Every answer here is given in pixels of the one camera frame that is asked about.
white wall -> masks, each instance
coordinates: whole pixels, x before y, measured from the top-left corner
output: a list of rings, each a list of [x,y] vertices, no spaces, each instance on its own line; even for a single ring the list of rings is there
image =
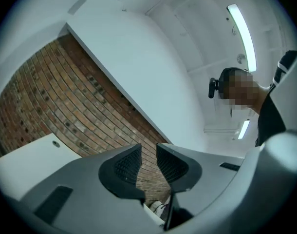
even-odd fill
[[[70,31],[112,82],[171,143],[204,151],[203,116],[191,80],[149,17],[87,1]]]
[[[36,51],[66,34],[69,9],[78,0],[19,0],[0,27],[0,93]]]

brick wall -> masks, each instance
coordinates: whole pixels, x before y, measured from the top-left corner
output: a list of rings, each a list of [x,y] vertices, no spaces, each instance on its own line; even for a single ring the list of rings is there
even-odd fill
[[[0,143],[11,152],[54,133],[81,156],[142,144],[137,187],[147,204],[169,194],[156,164],[166,141],[67,35],[35,53],[0,96]]]

